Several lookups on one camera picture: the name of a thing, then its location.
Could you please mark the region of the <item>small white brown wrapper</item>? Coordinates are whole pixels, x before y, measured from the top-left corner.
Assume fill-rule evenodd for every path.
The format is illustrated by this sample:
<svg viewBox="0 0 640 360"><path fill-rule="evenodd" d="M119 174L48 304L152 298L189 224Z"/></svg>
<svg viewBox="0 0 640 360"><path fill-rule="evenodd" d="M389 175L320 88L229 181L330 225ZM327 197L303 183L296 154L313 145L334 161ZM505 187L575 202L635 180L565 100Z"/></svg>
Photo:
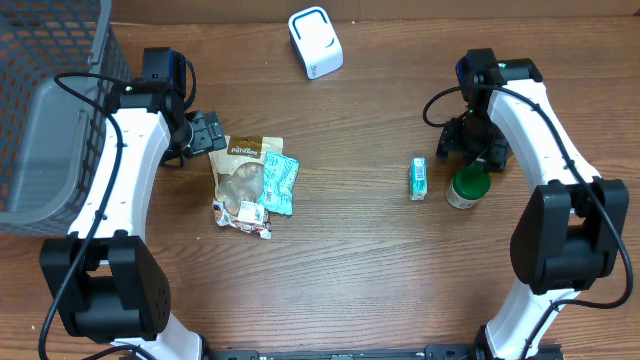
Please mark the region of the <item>small white brown wrapper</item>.
<svg viewBox="0 0 640 360"><path fill-rule="evenodd" d="M269 212L261 204L242 201L238 214L233 215L225 208L222 201L214 200L212 209L215 221L221 227L233 227L265 240L272 238Z"/></svg>

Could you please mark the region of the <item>green lid Knorr jar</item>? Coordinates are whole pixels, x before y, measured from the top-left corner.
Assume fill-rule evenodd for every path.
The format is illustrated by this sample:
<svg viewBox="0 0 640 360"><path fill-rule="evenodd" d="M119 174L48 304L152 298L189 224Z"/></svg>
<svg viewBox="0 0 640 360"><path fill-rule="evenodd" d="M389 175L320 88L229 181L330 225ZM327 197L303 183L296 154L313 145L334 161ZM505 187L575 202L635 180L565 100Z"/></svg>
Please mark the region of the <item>green lid Knorr jar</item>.
<svg viewBox="0 0 640 360"><path fill-rule="evenodd" d="M491 187L491 176L479 166L461 168L445 191L446 200L457 209L472 208Z"/></svg>

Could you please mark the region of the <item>yellow liquid bottle grey cap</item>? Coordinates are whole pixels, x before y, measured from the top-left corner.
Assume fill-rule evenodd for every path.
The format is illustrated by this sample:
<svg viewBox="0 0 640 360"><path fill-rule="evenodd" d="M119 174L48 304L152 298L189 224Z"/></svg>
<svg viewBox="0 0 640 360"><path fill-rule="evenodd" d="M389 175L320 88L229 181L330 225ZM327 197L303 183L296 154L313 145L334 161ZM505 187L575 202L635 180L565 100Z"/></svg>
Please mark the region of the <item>yellow liquid bottle grey cap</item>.
<svg viewBox="0 0 640 360"><path fill-rule="evenodd" d="M510 163L510 161L514 158L514 153L511 149L508 149L504 158L504 162L503 162L503 166L502 166L502 171L505 172L507 170L507 167Z"/></svg>

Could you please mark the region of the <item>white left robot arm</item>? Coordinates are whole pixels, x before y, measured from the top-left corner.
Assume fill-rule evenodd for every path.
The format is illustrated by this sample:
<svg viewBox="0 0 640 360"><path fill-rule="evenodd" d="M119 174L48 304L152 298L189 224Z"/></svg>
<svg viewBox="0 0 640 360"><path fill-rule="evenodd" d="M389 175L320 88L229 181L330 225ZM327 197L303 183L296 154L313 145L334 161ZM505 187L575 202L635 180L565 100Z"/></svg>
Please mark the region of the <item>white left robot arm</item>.
<svg viewBox="0 0 640 360"><path fill-rule="evenodd" d="M72 337L131 359L208 359L206 339L171 312L167 276L145 243L146 218L158 169L226 148L216 113L194 111L193 64L169 47L143 52L140 77L111 78L103 102L54 81L105 117L102 154L83 206L63 238L44 241L39 263L52 295L38 355L54 318Z"/></svg>

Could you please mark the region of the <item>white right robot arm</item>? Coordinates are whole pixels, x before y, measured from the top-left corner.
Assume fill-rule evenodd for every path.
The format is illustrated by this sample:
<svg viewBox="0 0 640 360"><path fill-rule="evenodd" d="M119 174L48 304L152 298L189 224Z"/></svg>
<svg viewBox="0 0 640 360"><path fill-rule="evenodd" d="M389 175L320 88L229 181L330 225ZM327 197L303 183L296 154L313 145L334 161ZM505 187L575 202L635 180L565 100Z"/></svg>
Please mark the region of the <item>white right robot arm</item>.
<svg viewBox="0 0 640 360"><path fill-rule="evenodd" d="M560 359L540 341L569 306L613 309L633 291L621 235L629 193L605 180L573 145L529 58L499 60L490 48L456 64L455 91L465 111L439 124L436 155L458 154L469 168L501 173L514 158L530 199L510 240L514 284L499 312L471 345L430 345L427 355L457 359Z"/></svg>

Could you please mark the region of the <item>teal wipes packet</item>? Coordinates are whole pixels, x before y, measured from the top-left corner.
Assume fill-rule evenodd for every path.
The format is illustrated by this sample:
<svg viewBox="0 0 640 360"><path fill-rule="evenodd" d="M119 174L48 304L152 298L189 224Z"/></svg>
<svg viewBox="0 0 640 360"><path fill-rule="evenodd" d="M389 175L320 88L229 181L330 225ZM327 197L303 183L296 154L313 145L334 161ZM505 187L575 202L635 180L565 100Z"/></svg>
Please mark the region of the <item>teal wipes packet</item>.
<svg viewBox="0 0 640 360"><path fill-rule="evenodd" d="M293 214L293 189L299 162L274 151L266 153L263 167L263 193L258 203L269 212Z"/></svg>

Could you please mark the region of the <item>brown snack pouch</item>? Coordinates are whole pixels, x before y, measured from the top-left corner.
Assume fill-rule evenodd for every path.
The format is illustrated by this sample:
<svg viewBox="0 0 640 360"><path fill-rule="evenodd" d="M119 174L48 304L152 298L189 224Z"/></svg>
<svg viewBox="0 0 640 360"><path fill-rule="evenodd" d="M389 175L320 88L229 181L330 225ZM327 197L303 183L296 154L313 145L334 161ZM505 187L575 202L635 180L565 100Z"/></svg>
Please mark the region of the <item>brown snack pouch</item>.
<svg viewBox="0 0 640 360"><path fill-rule="evenodd" d="M256 203L263 192L264 163L268 151L282 153L280 137L229 136L227 147L209 153L216 201L237 215L243 201Z"/></svg>

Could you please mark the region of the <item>teal tissue pack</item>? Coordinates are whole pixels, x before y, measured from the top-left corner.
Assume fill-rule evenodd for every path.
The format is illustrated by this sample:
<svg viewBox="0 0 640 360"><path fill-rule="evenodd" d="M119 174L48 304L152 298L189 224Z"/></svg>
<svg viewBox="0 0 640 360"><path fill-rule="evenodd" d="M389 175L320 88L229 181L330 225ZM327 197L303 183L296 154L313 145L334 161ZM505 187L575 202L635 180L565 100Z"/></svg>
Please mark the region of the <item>teal tissue pack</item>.
<svg viewBox="0 0 640 360"><path fill-rule="evenodd" d="M409 170L409 196L413 201L423 200L428 193L427 169L424 157L412 159Z"/></svg>

